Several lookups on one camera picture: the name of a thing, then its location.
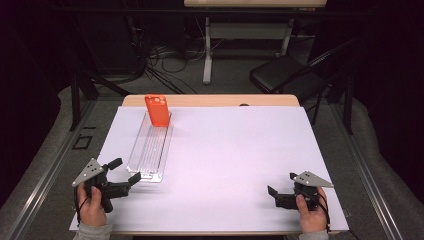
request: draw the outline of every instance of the white paper sheet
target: white paper sheet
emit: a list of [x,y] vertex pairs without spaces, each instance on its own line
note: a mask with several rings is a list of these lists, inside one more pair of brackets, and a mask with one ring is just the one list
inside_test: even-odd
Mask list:
[[[311,171],[331,182],[308,118],[300,107],[170,108],[174,130],[161,183],[138,183],[113,199],[114,232],[299,232],[299,213],[276,208],[267,185],[293,193],[289,173]],[[120,107],[98,161],[125,166],[146,109]],[[331,228],[348,225],[334,189],[326,188]],[[77,230],[74,218],[70,230]]]

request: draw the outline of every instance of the hand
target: hand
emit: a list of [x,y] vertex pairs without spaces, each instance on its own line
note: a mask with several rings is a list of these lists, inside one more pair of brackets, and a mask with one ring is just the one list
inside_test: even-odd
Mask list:
[[98,188],[91,187],[91,198],[87,199],[87,193],[84,190],[84,183],[81,183],[78,186],[78,202],[80,204],[80,216],[82,223],[93,227],[99,227],[107,224],[106,213],[101,205],[101,200],[102,192]]
[[[327,199],[322,188],[318,188],[318,193]],[[327,207],[322,197],[319,198],[319,201],[324,207]],[[309,211],[305,198],[301,194],[297,195],[296,204],[300,213],[300,227],[302,229],[302,233],[319,232],[326,229],[327,217],[321,207],[318,206],[315,211]]]

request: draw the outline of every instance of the wooden table edge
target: wooden table edge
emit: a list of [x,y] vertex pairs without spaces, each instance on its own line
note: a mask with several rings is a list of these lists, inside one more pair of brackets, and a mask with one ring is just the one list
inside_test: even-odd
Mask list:
[[[146,106],[144,96],[128,95],[122,106]],[[297,97],[290,94],[165,94],[165,97],[170,107],[300,106]]]

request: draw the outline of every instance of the black chair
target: black chair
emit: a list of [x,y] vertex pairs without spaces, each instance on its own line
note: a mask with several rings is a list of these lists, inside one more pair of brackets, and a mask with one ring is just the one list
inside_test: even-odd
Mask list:
[[[293,94],[301,105],[310,97],[318,94],[317,102],[306,110],[315,108],[311,122],[314,125],[324,90],[334,79],[348,71],[349,64],[340,64],[339,59],[342,59],[340,56],[345,56],[349,52],[348,50],[353,48],[355,42],[356,39],[351,39],[306,65],[289,55],[278,57],[253,69],[250,72],[250,81],[264,93]],[[318,67],[320,73],[323,71],[320,74],[323,77],[314,72],[318,70]]]

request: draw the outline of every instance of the black curtain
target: black curtain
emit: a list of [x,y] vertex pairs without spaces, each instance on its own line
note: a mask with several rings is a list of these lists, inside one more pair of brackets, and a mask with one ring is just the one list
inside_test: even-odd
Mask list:
[[310,57],[360,36],[354,97],[368,109],[382,156],[424,202],[424,21],[419,1],[328,0],[330,10],[375,7],[363,22],[323,21]]
[[69,85],[51,23],[36,3],[0,7],[0,206],[20,181],[60,109],[57,92]]

